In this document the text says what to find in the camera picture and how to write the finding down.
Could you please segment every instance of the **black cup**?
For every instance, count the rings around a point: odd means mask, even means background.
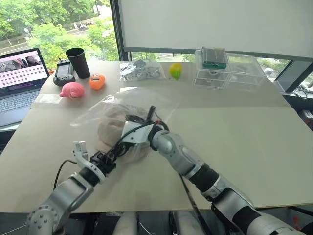
[[[72,48],[65,52],[72,63],[79,78],[89,78],[90,72],[85,58],[85,52],[81,48]]]

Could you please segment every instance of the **road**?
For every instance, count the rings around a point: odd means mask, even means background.
[[[77,35],[77,36],[84,36],[84,35],[87,35],[88,30],[79,31],[78,29],[75,29],[75,30],[69,31],[67,33]],[[5,55],[5,54],[18,52],[21,50],[28,50],[28,49],[32,49],[32,47],[29,45],[28,42],[20,43],[20,44],[16,44],[16,45],[13,45],[10,47],[0,49],[0,55]]]

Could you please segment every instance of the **clear plastic storage box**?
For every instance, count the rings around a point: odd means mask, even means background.
[[[202,65],[201,51],[196,50],[197,74],[194,85],[254,91],[266,79],[254,56],[227,53],[225,69],[208,69]]]

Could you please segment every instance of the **window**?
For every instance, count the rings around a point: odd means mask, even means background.
[[[304,86],[304,89],[313,92],[313,72],[311,72],[311,74],[306,79],[304,79],[300,85]]]
[[[270,81],[274,81],[290,60],[256,58]]]
[[[109,0],[1,0],[0,55],[38,47],[48,69],[73,47],[119,60]]]
[[[157,60],[159,62],[194,62],[195,56],[192,54],[132,52],[132,60],[138,59],[150,59]]]

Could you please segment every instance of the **white panel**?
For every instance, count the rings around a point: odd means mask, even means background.
[[[125,47],[313,57],[313,0],[120,0]]]

